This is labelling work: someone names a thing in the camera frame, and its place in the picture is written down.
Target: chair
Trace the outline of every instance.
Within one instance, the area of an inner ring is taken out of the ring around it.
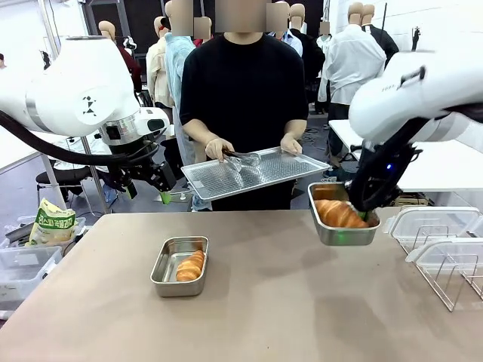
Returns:
[[[76,170],[56,170],[54,169],[54,175],[59,183],[59,187],[62,189],[71,189],[75,187],[81,187],[85,195],[85,200],[88,202],[89,210],[93,213],[91,203],[87,192],[82,185],[82,181],[88,177],[92,177],[91,169],[89,167],[83,167]],[[40,190],[51,188],[51,182],[48,179],[47,172],[40,173],[36,178],[37,182],[37,205],[40,206]]]

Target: metal tray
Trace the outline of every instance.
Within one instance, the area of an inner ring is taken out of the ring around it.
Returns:
[[[368,223],[372,225],[366,229],[332,228],[325,225],[318,217],[315,200],[347,201],[346,190],[342,183],[311,183],[309,185],[310,212],[314,218],[320,241],[330,246],[362,246],[372,243],[377,228],[380,226],[379,216],[375,211],[368,215]]]
[[[244,166],[240,172],[231,168],[227,162],[221,164],[219,161],[185,166],[181,170],[200,199],[213,201],[331,168],[328,164],[308,156],[283,152],[280,147],[255,153],[261,157],[260,165]]]
[[[177,281],[178,265],[195,251],[201,250],[205,254],[202,274],[194,281]],[[203,291],[208,262],[208,239],[204,236],[189,236],[167,239],[158,255],[151,272],[159,296],[197,296]]]

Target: person's hand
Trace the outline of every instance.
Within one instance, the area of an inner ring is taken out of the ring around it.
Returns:
[[[215,138],[212,139],[205,148],[206,155],[211,158],[212,160],[218,160],[220,162],[224,161],[223,157],[223,150],[227,149],[228,151],[234,152],[233,145],[224,140],[223,138]]]
[[[299,155],[302,153],[302,146],[297,142],[291,133],[285,134],[284,138],[281,139],[280,147],[283,151],[292,153],[294,155]]]

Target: perforated metal tray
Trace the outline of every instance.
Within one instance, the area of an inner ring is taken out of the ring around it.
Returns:
[[[181,167],[189,183],[205,201],[218,200],[242,192],[261,189],[298,179],[330,168],[328,164],[305,155],[291,155],[280,147],[256,152],[261,156],[257,167],[244,166],[240,172],[226,162],[208,161]]]

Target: plastic bag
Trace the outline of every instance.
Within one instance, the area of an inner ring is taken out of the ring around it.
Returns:
[[[43,199],[26,246],[58,244],[70,240],[75,231],[75,211],[61,210]]]

